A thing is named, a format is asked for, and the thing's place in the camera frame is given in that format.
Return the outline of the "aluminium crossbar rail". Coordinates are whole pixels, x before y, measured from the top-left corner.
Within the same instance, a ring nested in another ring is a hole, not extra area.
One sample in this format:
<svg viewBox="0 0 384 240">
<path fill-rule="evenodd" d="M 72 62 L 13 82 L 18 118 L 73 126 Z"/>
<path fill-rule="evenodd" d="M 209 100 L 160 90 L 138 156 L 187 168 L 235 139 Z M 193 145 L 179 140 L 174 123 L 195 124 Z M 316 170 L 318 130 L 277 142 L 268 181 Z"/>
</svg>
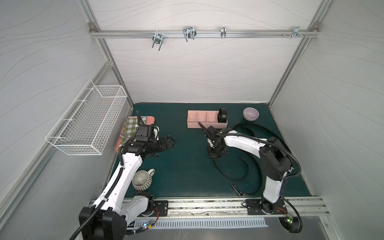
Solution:
<svg viewBox="0 0 384 240">
<path fill-rule="evenodd" d="M 227 39 L 259 39 L 259 38 L 284 38 L 282 34 L 290 34 L 293 30 L 229 30 Z M 221 39 L 221 30 L 196 30 L 195 39 Z M 300 30 L 308 34 L 308 38 L 317 38 L 320 31 Z M 154 33 L 160 33 L 164 39 L 184 39 L 182 30 L 166 31 L 97 31 L 90 33 L 93 39 L 152 39 Z"/>
</svg>

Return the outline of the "metal hook clamp right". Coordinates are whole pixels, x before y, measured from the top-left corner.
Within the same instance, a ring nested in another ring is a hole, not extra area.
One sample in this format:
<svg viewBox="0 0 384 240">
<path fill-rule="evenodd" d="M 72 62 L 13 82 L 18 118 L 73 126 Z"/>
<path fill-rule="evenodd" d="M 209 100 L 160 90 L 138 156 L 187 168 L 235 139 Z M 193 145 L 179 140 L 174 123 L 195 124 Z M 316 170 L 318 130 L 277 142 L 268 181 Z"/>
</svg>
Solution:
<svg viewBox="0 0 384 240">
<path fill-rule="evenodd" d="M 301 39 L 303 39 L 303 38 L 307 38 L 307 37 L 309 37 L 308 34 L 302 34 L 302 33 L 300 32 L 300 28 L 299 28 L 299 27 L 296 27 L 295 29 L 293 29 L 293 31 L 292 31 L 290 34 L 288 34 L 288 35 L 286 35 L 286 34 L 282 34 L 282 36 L 283 36 L 284 38 L 289 38 L 289 39 L 295 39 L 295 38 L 301 38 Z"/>
</svg>

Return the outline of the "purple small bowl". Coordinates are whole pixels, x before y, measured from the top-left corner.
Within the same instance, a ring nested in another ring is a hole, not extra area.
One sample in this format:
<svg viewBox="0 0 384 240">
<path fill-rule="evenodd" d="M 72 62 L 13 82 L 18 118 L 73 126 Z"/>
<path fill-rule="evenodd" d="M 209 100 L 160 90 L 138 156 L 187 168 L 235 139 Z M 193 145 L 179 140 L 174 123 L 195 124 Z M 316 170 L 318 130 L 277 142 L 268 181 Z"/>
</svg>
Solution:
<svg viewBox="0 0 384 240">
<path fill-rule="evenodd" d="M 249 122 L 256 121 L 260 116 L 260 113 L 257 109 L 252 107 L 247 107 L 243 110 L 243 117 Z"/>
</svg>

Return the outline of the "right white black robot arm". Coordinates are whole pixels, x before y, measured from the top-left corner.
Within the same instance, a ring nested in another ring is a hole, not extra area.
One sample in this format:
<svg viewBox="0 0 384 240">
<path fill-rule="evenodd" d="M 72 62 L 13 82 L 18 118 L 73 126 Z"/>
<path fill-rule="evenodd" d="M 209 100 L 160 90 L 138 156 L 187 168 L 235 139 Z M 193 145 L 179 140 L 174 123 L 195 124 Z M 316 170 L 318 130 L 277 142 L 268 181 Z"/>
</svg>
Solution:
<svg viewBox="0 0 384 240">
<path fill-rule="evenodd" d="M 208 155 L 215 160 L 227 154 L 227 148 L 237 148 L 261 159 L 266 181 L 263 196 L 257 204 L 266 215 L 277 210 L 283 181 L 301 174 L 301 166 L 278 138 L 259 139 L 230 129 L 206 128 L 198 122 L 208 138 Z"/>
</svg>

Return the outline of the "pink compartment storage box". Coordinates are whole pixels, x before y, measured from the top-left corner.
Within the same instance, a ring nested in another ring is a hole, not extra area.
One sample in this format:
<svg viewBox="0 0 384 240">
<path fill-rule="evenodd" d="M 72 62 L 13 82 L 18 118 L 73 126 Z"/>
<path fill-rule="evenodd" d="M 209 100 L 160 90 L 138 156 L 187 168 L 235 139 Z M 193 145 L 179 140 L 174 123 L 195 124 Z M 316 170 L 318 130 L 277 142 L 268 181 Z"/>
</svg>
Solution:
<svg viewBox="0 0 384 240">
<path fill-rule="evenodd" d="M 201 123 L 205 128 L 210 126 L 215 129 L 223 129 L 228 126 L 228 120 L 225 123 L 218 122 L 219 111 L 194 111 L 188 110 L 187 115 L 187 128 L 200 129 Z"/>
</svg>

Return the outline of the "metal hook clamp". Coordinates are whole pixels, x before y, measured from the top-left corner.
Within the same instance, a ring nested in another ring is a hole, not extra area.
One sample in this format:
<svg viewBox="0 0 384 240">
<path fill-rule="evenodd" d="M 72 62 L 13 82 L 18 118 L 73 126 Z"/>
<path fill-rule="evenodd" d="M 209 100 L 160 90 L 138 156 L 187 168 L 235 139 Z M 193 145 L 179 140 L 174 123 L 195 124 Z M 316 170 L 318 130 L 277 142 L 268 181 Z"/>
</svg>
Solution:
<svg viewBox="0 0 384 240">
<path fill-rule="evenodd" d="M 188 42 L 189 39 L 194 40 L 197 35 L 196 28 L 192 26 L 184 28 L 183 35 L 185 37 L 186 42 Z"/>
<path fill-rule="evenodd" d="M 160 33 L 154 33 L 152 40 L 153 40 L 152 48 L 154 48 L 155 45 L 158 45 L 158 51 L 160 51 L 164 42 L 164 36 Z"/>
<path fill-rule="evenodd" d="M 288 35 L 286 35 L 286 34 L 282 34 L 282 36 L 283 36 L 284 38 L 289 38 L 289 39 L 295 39 L 295 38 L 301 38 L 301 39 L 303 39 L 303 38 L 307 38 L 307 37 L 309 37 L 308 34 L 302 34 L 302 33 L 300 32 L 300 28 L 299 28 L 299 27 L 296 27 L 295 29 L 293 29 L 293 31 L 292 31 L 290 34 L 288 34 Z"/>
</svg>

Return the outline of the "metal hook clamp left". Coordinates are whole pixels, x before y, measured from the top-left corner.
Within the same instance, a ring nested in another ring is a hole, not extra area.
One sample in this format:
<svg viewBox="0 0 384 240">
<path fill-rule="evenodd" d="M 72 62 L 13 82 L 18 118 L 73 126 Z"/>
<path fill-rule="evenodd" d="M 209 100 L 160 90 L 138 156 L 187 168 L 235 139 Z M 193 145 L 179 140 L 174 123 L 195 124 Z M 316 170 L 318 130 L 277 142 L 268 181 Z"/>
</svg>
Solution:
<svg viewBox="0 0 384 240">
<path fill-rule="evenodd" d="M 154 48 L 155 45 L 158 45 L 158 51 L 160 51 L 164 42 L 164 36 L 160 33 L 154 33 L 152 40 L 153 40 L 152 48 Z"/>
</svg>

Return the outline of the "dark green table mat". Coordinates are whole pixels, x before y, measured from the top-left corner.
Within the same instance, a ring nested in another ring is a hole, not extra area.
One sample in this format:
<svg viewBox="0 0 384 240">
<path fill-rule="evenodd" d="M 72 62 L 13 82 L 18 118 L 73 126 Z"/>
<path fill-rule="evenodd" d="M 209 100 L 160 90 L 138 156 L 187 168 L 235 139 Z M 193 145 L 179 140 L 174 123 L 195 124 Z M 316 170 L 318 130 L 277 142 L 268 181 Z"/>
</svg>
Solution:
<svg viewBox="0 0 384 240">
<path fill-rule="evenodd" d="M 261 160 L 249 157 L 243 151 L 229 148 L 228 154 L 213 161 L 208 156 L 207 137 L 201 129 L 187 128 L 188 110 L 217 111 L 226 108 L 228 126 L 233 129 L 245 121 L 243 110 L 247 104 L 165 104 L 138 103 L 134 114 L 153 116 L 160 128 L 160 136 L 171 136 L 175 146 L 157 157 L 148 157 L 142 170 L 155 169 L 149 192 L 157 198 L 235 197 L 238 192 L 261 196 L 265 174 Z M 281 135 L 266 104 L 254 104 L 260 113 L 255 124 Z M 271 135 L 251 127 L 255 137 L 268 139 Z"/>
</svg>

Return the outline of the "green checkered cloth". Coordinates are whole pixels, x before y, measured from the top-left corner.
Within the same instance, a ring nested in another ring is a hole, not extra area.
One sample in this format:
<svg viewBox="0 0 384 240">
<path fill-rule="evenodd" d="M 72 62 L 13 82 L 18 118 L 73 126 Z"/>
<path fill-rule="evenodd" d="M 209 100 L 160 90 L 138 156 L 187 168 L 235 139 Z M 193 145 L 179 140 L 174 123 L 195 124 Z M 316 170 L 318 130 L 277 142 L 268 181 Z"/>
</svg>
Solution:
<svg viewBox="0 0 384 240">
<path fill-rule="evenodd" d="M 117 145 L 115 147 L 116 152 L 126 141 L 128 141 L 134 135 L 138 126 L 139 126 L 139 121 L 137 116 L 131 116 L 126 118 L 122 131 L 120 133 Z"/>
</svg>

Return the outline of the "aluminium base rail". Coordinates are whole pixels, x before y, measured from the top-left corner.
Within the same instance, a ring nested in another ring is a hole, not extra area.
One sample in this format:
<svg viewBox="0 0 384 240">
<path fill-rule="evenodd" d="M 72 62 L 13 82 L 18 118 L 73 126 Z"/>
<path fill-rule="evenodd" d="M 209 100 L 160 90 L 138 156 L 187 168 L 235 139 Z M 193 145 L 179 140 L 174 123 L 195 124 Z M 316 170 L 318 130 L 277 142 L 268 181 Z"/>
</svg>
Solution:
<svg viewBox="0 0 384 240">
<path fill-rule="evenodd" d="M 260 198 L 251 197 L 157 198 L 155 204 L 161 216 L 168 219 L 284 217 L 286 213 L 294 215 L 295 212 L 301 217 L 331 215 L 321 197 L 286 197 L 271 215 L 259 209 Z"/>
</svg>

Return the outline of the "grey ribbed ceramic mug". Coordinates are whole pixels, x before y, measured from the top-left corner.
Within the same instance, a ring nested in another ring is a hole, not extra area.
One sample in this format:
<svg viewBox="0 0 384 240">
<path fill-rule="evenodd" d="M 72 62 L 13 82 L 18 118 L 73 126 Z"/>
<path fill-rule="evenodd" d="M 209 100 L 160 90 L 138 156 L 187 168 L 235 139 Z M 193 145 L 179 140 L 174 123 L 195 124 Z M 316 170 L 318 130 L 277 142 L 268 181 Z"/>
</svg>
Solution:
<svg viewBox="0 0 384 240">
<path fill-rule="evenodd" d="M 148 190 L 152 185 L 155 172 L 155 169 L 150 169 L 149 171 L 141 170 L 136 172 L 132 179 L 132 185 L 134 189 L 138 192 L 144 192 Z"/>
</svg>

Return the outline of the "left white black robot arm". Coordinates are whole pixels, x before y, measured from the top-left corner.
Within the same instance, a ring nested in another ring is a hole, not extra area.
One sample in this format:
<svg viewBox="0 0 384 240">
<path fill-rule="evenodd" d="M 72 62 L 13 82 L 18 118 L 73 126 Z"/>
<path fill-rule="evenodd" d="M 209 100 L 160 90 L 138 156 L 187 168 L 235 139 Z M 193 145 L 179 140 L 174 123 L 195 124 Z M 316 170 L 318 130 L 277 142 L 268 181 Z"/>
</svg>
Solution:
<svg viewBox="0 0 384 240">
<path fill-rule="evenodd" d="M 154 197 L 146 192 L 123 205 L 135 173 L 146 156 L 155 156 L 174 145 L 171 136 L 159 137 L 158 126 L 139 124 L 134 135 L 119 148 L 119 166 L 105 189 L 91 207 L 81 210 L 80 226 L 70 238 L 74 240 L 82 235 L 84 240 L 122 240 L 131 222 L 154 209 Z"/>
</svg>

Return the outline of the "metal hook clamp centre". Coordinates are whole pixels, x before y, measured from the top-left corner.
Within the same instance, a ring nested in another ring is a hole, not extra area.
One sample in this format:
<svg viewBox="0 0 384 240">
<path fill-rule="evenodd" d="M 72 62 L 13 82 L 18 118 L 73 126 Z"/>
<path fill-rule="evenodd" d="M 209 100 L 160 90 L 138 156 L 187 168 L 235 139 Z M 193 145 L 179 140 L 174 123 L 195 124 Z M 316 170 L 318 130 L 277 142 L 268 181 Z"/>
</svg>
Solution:
<svg viewBox="0 0 384 240">
<path fill-rule="evenodd" d="M 189 39 L 194 40 L 197 35 L 196 28 L 192 26 L 184 28 L 183 35 L 185 37 L 186 42 L 188 42 Z"/>
</svg>

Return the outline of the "pink plastic tray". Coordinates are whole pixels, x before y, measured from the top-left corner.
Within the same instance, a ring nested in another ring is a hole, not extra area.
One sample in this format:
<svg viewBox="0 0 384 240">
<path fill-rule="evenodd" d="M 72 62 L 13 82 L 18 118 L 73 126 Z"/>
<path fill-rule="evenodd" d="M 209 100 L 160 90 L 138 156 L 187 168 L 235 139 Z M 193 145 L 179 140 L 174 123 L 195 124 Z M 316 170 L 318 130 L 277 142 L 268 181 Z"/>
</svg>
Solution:
<svg viewBox="0 0 384 240">
<path fill-rule="evenodd" d="M 152 125 L 155 123 L 155 118 L 153 116 L 143 116 L 143 117 L 141 117 L 141 119 L 147 125 Z"/>
</svg>

